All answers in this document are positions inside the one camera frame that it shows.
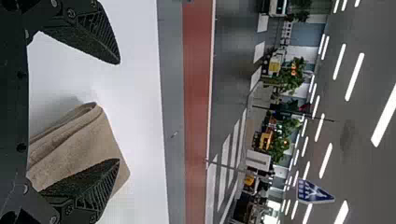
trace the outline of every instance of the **red stripe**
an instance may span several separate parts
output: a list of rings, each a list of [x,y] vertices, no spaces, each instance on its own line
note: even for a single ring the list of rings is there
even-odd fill
[[[212,0],[183,6],[186,223],[205,223]]]

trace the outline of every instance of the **black metal bracket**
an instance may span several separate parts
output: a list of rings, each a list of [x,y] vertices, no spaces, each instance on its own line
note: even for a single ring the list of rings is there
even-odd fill
[[[73,17],[69,10],[72,6],[76,13],[74,18],[70,18]],[[100,16],[101,23],[98,23],[99,20],[95,18]],[[92,27],[78,23],[78,19],[86,17],[91,20],[84,21],[83,24]],[[82,39],[73,36],[82,40],[78,42],[81,50],[110,63],[120,62],[113,31],[103,7],[96,0],[0,1],[0,224],[62,222],[60,213],[26,178],[29,146],[29,71],[26,46],[38,31],[46,30],[46,25],[60,18],[76,22],[74,25],[69,20],[67,25],[69,30],[78,30],[84,35]],[[105,37],[100,35],[103,33],[101,28],[104,27]],[[61,27],[54,26],[52,31],[64,34]],[[97,44],[96,49],[85,48],[84,41],[90,40]],[[66,38],[64,43],[74,45],[73,41],[75,39]],[[117,176],[118,168],[116,172],[114,167],[107,168],[113,171],[110,175],[116,173]],[[107,190],[111,192],[112,187],[107,186]],[[94,223],[97,218],[98,216],[95,219],[89,217],[87,222],[82,220],[81,223]]]

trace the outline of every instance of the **beige fabric cushion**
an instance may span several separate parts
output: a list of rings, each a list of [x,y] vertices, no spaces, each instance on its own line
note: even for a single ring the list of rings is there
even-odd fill
[[[27,177],[40,191],[107,159],[120,159],[114,195],[130,171],[103,108],[81,105],[30,140]]]

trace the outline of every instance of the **blue road sign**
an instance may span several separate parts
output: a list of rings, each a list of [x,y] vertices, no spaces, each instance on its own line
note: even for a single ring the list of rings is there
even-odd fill
[[[297,199],[301,203],[333,203],[335,202],[334,196],[316,186],[315,184],[298,179]]]

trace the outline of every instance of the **white wall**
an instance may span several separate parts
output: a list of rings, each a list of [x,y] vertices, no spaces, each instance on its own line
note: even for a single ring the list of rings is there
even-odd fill
[[[327,15],[326,14],[311,14],[309,15],[307,23],[326,23]]]
[[[316,47],[288,46],[286,62],[290,62],[294,58],[304,57],[306,63],[315,63],[318,57],[318,49]]]
[[[80,102],[105,109],[131,169],[100,223],[168,223],[155,0],[103,0],[121,65],[102,63],[42,34],[28,48],[30,134]]]
[[[277,166],[274,165],[274,171],[277,177],[279,178],[284,178],[286,179],[286,177],[288,176],[289,170],[286,167],[283,166]]]
[[[308,97],[308,90],[309,90],[309,85],[310,83],[303,83],[299,88],[297,88],[292,95],[293,97],[299,97],[299,98],[307,98]],[[283,92],[282,95],[284,96],[289,96],[289,91]]]

